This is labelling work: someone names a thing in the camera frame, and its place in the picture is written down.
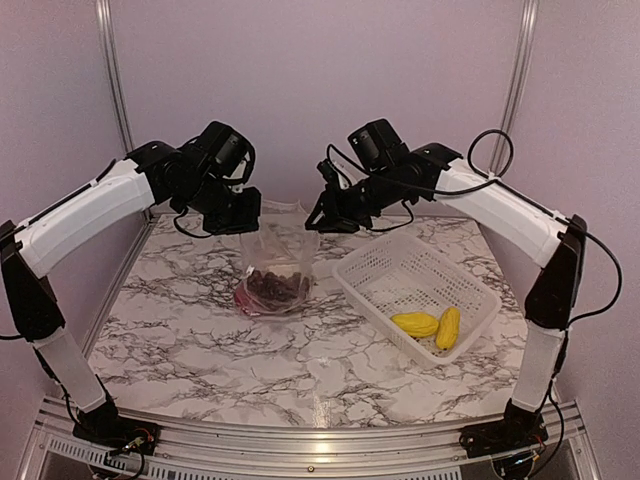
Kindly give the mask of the clear zip top bag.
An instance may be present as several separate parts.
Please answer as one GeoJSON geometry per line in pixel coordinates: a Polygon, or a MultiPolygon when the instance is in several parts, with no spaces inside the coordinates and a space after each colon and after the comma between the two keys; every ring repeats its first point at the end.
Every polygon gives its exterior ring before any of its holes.
{"type": "Polygon", "coordinates": [[[264,200],[259,229],[239,237],[243,272],[236,290],[244,289],[254,302],[255,309],[248,316],[285,315],[309,298],[315,282],[313,263],[320,240],[317,232],[305,229],[307,217],[308,213],[298,202],[264,200]],[[254,270],[272,271],[284,276],[300,272],[309,278],[309,290],[291,304],[263,304],[246,289],[246,279],[254,270]]]}

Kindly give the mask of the dark red toy grapes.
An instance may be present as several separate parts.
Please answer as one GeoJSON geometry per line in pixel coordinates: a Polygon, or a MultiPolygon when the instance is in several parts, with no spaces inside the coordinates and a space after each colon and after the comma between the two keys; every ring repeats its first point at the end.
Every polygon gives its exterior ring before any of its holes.
{"type": "Polygon", "coordinates": [[[247,291],[263,304],[291,304],[309,290],[309,278],[300,272],[290,276],[254,270],[246,279],[247,291]]]}

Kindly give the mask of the red toy bell pepper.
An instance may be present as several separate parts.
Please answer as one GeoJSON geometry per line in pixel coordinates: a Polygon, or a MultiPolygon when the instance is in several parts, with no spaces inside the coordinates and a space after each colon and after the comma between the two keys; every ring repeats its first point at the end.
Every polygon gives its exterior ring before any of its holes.
{"type": "Polygon", "coordinates": [[[253,300],[244,289],[237,289],[234,292],[234,302],[236,307],[247,315],[255,309],[253,300]]]}

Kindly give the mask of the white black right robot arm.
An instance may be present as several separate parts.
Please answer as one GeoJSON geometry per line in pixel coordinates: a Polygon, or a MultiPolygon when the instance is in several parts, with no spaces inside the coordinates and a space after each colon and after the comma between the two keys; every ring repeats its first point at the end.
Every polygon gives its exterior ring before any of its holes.
{"type": "Polygon", "coordinates": [[[464,427],[459,443],[470,458],[505,453],[547,440],[542,408],[563,366],[571,313],[583,265],[587,225],[509,186],[500,174],[474,166],[470,153],[432,142],[410,149],[386,119],[348,137],[363,174],[347,181],[329,157],[305,227],[318,233],[370,229],[396,203],[423,199],[471,218],[530,261],[530,285],[520,299],[527,336],[519,376],[500,419],[464,427]]]}

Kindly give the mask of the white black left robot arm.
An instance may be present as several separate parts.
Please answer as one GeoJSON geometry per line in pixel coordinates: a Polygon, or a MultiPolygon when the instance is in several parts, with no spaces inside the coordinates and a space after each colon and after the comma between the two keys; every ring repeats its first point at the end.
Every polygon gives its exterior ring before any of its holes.
{"type": "Polygon", "coordinates": [[[17,331],[66,396],[75,436],[131,450],[157,427],[122,416],[71,330],[94,312],[115,264],[97,238],[129,217],[168,204],[179,218],[201,216],[202,237],[254,232],[261,194],[248,182],[252,143],[211,122],[181,146],[148,142],[112,160],[95,178],[22,221],[1,226],[1,278],[17,331]]]}

